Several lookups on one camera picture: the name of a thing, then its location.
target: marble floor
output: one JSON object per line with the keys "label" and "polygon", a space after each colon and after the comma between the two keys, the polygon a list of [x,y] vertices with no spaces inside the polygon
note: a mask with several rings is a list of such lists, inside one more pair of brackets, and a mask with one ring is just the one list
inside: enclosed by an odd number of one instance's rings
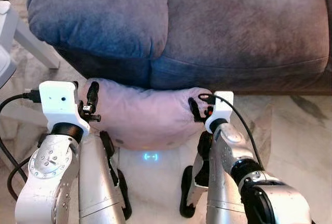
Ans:
{"label": "marble floor", "polygon": [[[26,22],[25,0],[10,1]],[[18,43],[13,44],[11,56],[18,68],[0,89],[0,101],[35,88],[44,80],[77,80],[81,85],[85,82],[64,60],[59,70],[49,70]],[[27,102],[13,104],[40,110]],[[332,97],[236,96],[234,104],[253,131],[267,170],[306,197],[317,224],[332,223]],[[244,133],[235,116],[231,122]],[[0,134],[20,161],[36,149],[36,141],[45,131],[42,124],[3,116],[0,119]],[[117,150],[117,161],[126,177],[133,208],[127,223],[205,223],[206,194],[192,219],[185,219],[178,212],[182,172],[193,163],[198,138],[192,137],[176,149],[155,151],[159,155],[157,162],[144,160],[143,151]],[[0,152],[0,223],[15,223],[15,201],[6,190],[9,167]],[[16,192],[22,185],[16,177]],[[77,182],[73,184],[72,196],[70,223],[78,223]]]}

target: couch cushion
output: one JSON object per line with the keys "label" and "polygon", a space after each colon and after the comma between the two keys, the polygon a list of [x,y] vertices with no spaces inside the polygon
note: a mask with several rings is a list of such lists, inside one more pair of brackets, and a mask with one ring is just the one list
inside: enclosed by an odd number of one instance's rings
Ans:
{"label": "couch cushion", "polygon": [[265,80],[282,90],[282,77],[322,73],[328,44],[325,0],[169,0],[168,42],[151,85],[244,90]]}
{"label": "couch cushion", "polygon": [[167,0],[27,0],[40,40],[94,55],[154,58],[164,49]]}
{"label": "couch cushion", "polygon": [[150,59],[99,57],[55,47],[86,78],[100,77],[141,88],[150,87]]}

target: pink pillow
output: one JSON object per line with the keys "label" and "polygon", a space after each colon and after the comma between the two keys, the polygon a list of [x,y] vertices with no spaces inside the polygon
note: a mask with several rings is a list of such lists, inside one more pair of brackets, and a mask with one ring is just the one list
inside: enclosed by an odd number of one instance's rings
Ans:
{"label": "pink pillow", "polygon": [[202,123],[193,121],[188,99],[196,100],[203,116],[208,105],[198,95],[211,93],[207,89],[145,90],[92,78],[80,90],[80,99],[86,101],[93,81],[99,83],[96,114],[101,115],[101,122],[90,125],[107,131],[115,146],[134,150],[172,149],[204,130]]}

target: blue light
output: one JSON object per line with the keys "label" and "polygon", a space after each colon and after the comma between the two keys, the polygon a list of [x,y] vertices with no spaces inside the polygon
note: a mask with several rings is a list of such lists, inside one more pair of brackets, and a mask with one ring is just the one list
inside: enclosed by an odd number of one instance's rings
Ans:
{"label": "blue light", "polygon": [[147,161],[147,160],[153,160],[153,161],[157,162],[158,159],[159,159],[159,156],[158,156],[157,153],[155,153],[155,154],[144,153],[143,159],[145,161]]}

